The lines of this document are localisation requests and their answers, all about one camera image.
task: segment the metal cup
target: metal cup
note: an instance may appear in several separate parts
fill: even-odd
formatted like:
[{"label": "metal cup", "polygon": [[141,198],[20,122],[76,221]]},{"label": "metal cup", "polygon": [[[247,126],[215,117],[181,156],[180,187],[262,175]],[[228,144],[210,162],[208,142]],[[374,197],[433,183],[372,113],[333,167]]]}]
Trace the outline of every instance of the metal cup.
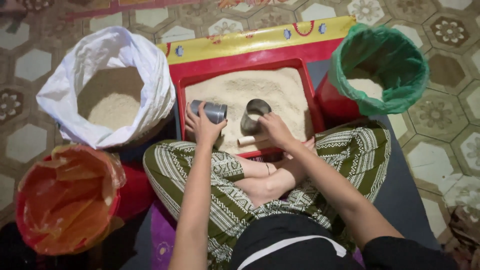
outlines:
[{"label": "metal cup", "polygon": [[248,116],[249,113],[259,113],[264,115],[272,111],[272,108],[268,103],[266,103],[263,99],[255,98],[250,100],[247,103],[247,107],[243,112],[243,116],[241,118],[240,127],[242,132],[245,135],[254,135],[261,130],[260,124],[258,121],[253,120]]},{"label": "metal cup", "polygon": [[[200,105],[200,103],[202,103],[202,101],[196,99],[190,103],[190,108],[196,115],[198,115],[198,105]],[[204,111],[210,122],[218,124],[227,118],[227,108],[228,106],[226,104],[207,102]]]}]

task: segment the yellow patterned mat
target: yellow patterned mat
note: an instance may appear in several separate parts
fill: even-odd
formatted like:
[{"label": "yellow patterned mat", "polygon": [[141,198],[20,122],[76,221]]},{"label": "yellow patterned mat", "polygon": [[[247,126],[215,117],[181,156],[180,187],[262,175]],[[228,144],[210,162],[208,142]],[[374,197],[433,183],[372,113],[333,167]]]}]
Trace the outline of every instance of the yellow patterned mat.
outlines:
[{"label": "yellow patterned mat", "polygon": [[179,64],[343,38],[355,23],[354,16],[343,16],[162,43],[157,46],[166,54],[169,64]]}]

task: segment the orange plastic bag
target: orange plastic bag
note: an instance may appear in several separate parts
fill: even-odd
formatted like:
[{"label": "orange plastic bag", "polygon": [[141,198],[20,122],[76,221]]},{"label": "orange plastic bag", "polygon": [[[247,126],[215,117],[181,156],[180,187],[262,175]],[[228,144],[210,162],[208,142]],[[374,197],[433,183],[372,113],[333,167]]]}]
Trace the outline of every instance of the orange plastic bag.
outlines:
[{"label": "orange plastic bag", "polygon": [[46,255],[82,252],[123,221],[114,216],[126,182],[120,161],[86,146],[62,146],[18,185],[16,221],[24,241]]}]

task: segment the green patterned pants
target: green patterned pants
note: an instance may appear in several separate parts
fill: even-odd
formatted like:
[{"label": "green patterned pants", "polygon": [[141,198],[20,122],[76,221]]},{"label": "green patterned pants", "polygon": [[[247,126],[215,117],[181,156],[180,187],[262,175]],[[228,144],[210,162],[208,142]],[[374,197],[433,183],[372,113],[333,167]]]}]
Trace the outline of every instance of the green patterned pants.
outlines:
[{"label": "green patterned pants", "polygon": [[[377,121],[346,124],[315,135],[318,156],[345,176],[366,198],[375,199],[390,156],[390,134]],[[178,219],[185,181],[190,172],[195,143],[167,140],[151,146],[144,168],[156,194]],[[255,219],[278,213],[304,214],[332,231],[339,243],[354,248],[345,225],[310,179],[292,190],[286,200],[273,200],[254,208],[246,194],[234,185],[244,178],[234,156],[214,150],[211,171],[212,202],[208,224],[210,269],[228,269],[232,249]]]}]

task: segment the black sleeve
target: black sleeve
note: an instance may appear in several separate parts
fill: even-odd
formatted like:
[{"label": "black sleeve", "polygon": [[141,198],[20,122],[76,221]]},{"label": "black sleeve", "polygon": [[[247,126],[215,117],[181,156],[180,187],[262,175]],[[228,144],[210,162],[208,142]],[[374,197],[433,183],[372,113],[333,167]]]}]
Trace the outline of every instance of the black sleeve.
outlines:
[{"label": "black sleeve", "polygon": [[453,258],[415,241],[382,236],[365,245],[363,262],[368,270],[456,270]]}]

